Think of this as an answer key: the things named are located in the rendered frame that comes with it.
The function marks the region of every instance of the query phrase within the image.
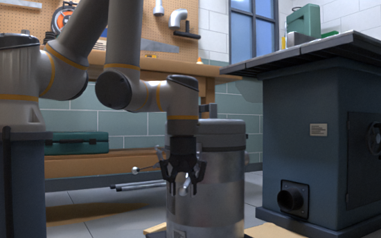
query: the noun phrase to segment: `pegboard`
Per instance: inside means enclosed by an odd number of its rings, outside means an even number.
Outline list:
[[[51,31],[51,20],[53,13],[62,6],[60,0],[29,0],[42,3],[41,10],[30,10],[16,6],[3,6],[0,4],[0,33],[20,33],[22,29],[30,31],[31,35],[43,42],[45,32]],[[178,37],[168,28],[168,18],[173,10],[185,8],[188,10],[190,21],[190,32],[198,34],[198,12],[199,0],[164,0],[163,7],[165,15],[155,17],[152,9],[155,0],[144,0],[142,38],[156,42],[172,44],[180,47],[179,53],[162,53],[152,51],[141,51],[145,54],[157,55],[160,59],[178,60],[185,62],[196,62],[198,57],[198,41],[196,39]],[[181,23],[180,31],[185,31],[185,22]]]

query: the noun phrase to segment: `orange stripe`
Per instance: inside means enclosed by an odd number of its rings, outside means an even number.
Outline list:
[[[77,64],[75,62],[72,62],[71,60],[67,59],[66,57],[64,57],[63,55],[59,54],[54,49],[52,49],[51,46],[49,46],[49,44],[46,44],[46,48],[45,49],[48,50],[49,53],[51,53],[53,56],[57,57],[58,59],[62,60],[65,63],[71,65],[72,67],[81,69],[83,71],[87,70],[86,66],[83,66],[81,64]]]
[[[15,95],[15,94],[0,94],[0,100],[23,100],[31,102],[39,102],[38,97],[28,95]]]
[[[148,101],[148,98],[149,98],[148,86],[146,86],[145,82],[143,82],[143,84],[145,85],[145,88],[146,88],[146,99],[145,99],[145,102],[143,103],[142,107],[146,105],[146,102]],[[139,107],[138,109],[133,110],[133,111],[138,111],[138,110],[142,109],[142,107]]]
[[[167,120],[199,120],[199,116],[168,116]]]
[[[43,91],[43,93],[41,93],[39,95],[39,97],[42,97],[43,95],[48,93],[49,89],[51,89],[51,87],[52,87],[53,80],[55,79],[55,64],[53,63],[53,59],[52,59],[51,55],[49,55],[49,53],[47,53],[47,52],[45,52],[45,53],[48,55],[49,61],[51,62],[52,74],[51,74],[51,81],[49,81],[47,88],[45,89],[45,91]]]
[[[159,90],[160,89],[161,89],[161,82],[157,86],[157,105],[158,105],[159,111],[163,111],[163,108],[161,107],[161,102],[159,100]]]
[[[106,64],[104,65],[104,68],[130,68],[134,69],[135,71],[141,70],[141,68],[131,64]]]

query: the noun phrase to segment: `toolbox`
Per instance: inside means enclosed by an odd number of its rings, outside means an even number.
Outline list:
[[[108,152],[107,132],[53,132],[52,140],[45,140],[45,156]]]

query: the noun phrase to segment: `blue machine cabinet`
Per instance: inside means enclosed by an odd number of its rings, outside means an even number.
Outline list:
[[[381,229],[381,41],[350,31],[220,69],[263,80],[263,206],[308,237]]]

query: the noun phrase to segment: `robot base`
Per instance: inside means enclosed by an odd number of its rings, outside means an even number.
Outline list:
[[[280,227],[306,237],[359,238],[381,229],[381,215],[338,231],[299,221],[285,214],[273,212],[263,207],[256,208],[256,218],[275,223]]]
[[[155,233],[150,233],[146,235],[146,238],[166,238],[167,237],[167,232],[166,231],[161,231],[161,232],[155,232]],[[252,238],[249,235],[245,235],[244,238]]]

